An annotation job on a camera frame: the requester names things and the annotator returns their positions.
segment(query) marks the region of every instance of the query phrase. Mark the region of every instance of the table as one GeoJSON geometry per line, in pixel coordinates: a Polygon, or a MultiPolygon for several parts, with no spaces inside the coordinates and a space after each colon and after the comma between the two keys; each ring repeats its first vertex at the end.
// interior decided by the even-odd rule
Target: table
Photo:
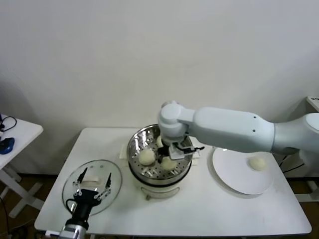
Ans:
{"type": "MultiPolygon", "coordinates": [[[[6,119],[4,125],[9,127],[12,122],[12,119],[6,119]]],[[[3,133],[2,139],[14,137],[15,142],[13,150],[10,153],[0,155],[0,180],[7,185],[0,197],[4,198],[9,189],[12,189],[22,197],[20,202],[9,213],[11,218],[15,218],[27,204],[40,210],[44,203],[42,200],[33,196],[40,189],[42,184],[35,183],[29,191],[26,191],[17,183],[21,181],[21,177],[8,165],[10,161],[37,138],[42,131],[43,128],[40,125],[17,119],[16,126],[3,133]]]]}
{"type": "MultiPolygon", "coordinates": [[[[86,128],[82,130],[36,221],[38,230],[60,231],[71,217],[62,203],[68,176],[80,165],[111,160],[123,173],[123,185],[114,203],[88,220],[89,234],[139,236],[265,236],[306,234],[311,226],[275,159],[267,154],[275,175],[264,194],[239,194],[224,185],[208,166],[212,147],[201,152],[185,186],[168,199],[145,200],[133,185],[128,167],[119,163],[121,146],[137,128],[86,128]]],[[[196,139],[193,144],[200,146],[196,139]]]]}

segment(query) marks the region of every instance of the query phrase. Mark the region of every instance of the white plate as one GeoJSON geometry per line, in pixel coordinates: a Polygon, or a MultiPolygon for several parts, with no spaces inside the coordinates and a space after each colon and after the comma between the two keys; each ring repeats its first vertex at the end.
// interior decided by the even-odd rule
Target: white plate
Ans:
{"type": "Polygon", "coordinates": [[[265,154],[267,153],[240,153],[217,148],[212,160],[217,175],[225,184],[240,193],[258,195],[264,193],[274,182],[265,154]],[[265,170],[256,171],[249,166],[249,158],[253,156],[265,159],[265,170]]]}

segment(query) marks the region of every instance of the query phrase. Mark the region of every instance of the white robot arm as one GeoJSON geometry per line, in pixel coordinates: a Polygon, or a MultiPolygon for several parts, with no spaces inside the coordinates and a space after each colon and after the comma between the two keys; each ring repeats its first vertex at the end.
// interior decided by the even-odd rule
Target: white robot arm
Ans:
{"type": "Polygon", "coordinates": [[[162,141],[170,147],[189,135],[204,144],[246,153],[299,150],[305,164],[319,171],[319,113],[272,123],[253,113],[210,107],[195,111],[173,101],[162,106],[158,121],[162,141]]]}

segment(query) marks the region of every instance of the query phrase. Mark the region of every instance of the blue object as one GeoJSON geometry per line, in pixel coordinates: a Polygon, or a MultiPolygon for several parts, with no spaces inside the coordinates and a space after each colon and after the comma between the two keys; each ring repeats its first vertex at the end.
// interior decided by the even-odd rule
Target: blue object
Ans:
{"type": "Polygon", "coordinates": [[[5,138],[0,141],[0,154],[7,154],[13,150],[14,138],[5,138]]]}

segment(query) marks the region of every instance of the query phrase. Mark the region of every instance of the black cable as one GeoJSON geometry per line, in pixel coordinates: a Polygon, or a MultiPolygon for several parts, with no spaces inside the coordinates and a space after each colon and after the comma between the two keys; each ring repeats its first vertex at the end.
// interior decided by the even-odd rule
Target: black cable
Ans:
{"type": "Polygon", "coordinates": [[[284,171],[283,173],[288,173],[288,172],[293,171],[293,170],[295,170],[295,169],[297,169],[297,168],[300,168],[301,166],[304,166],[304,163],[301,164],[301,165],[299,165],[299,166],[297,166],[297,167],[294,167],[294,168],[292,168],[292,169],[289,169],[289,170],[287,170],[287,171],[284,171]]]}
{"type": "Polygon", "coordinates": [[[26,239],[28,236],[28,228],[26,226],[18,227],[10,232],[12,239],[26,239]]]}
{"type": "Polygon", "coordinates": [[[67,209],[71,214],[73,214],[73,212],[72,212],[71,209],[69,208],[68,202],[75,202],[75,203],[76,203],[76,201],[75,201],[74,199],[72,199],[72,198],[69,198],[69,199],[66,200],[66,202],[65,202],[66,209],[67,209]]]}
{"type": "Polygon", "coordinates": [[[281,163],[279,164],[279,167],[281,167],[281,165],[283,165],[283,163],[285,162],[285,160],[287,159],[288,155],[286,155],[283,160],[281,161],[281,163]]]}
{"type": "Polygon", "coordinates": [[[17,121],[16,121],[16,118],[15,118],[15,117],[7,116],[7,117],[3,118],[3,119],[1,120],[1,124],[0,124],[0,125],[1,125],[1,126],[0,126],[1,132],[6,132],[6,131],[8,131],[9,129],[14,128],[14,127],[16,126],[16,123],[17,123],[17,121]],[[13,119],[13,120],[14,120],[14,125],[11,126],[11,127],[9,127],[9,128],[7,128],[7,129],[3,129],[3,128],[5,128],[3,122],[4,122],[6,119],[13,119]]]}
{"type": "Polygon", "coordinates": [[[4,212],[5,212],[5,218],[6,218],[6,232],[7,232],[7,234],[9,234],[9,219],[8,219],[8,213],[6,212],[5,204],[4,204],[4,202],[3,202],[3,200],[2,200],[2,198],[1,198],[1,197],[0,197],[0,200],[1,200],[2,204],[3,204],[3,208],[4,208],[4,212]]]}

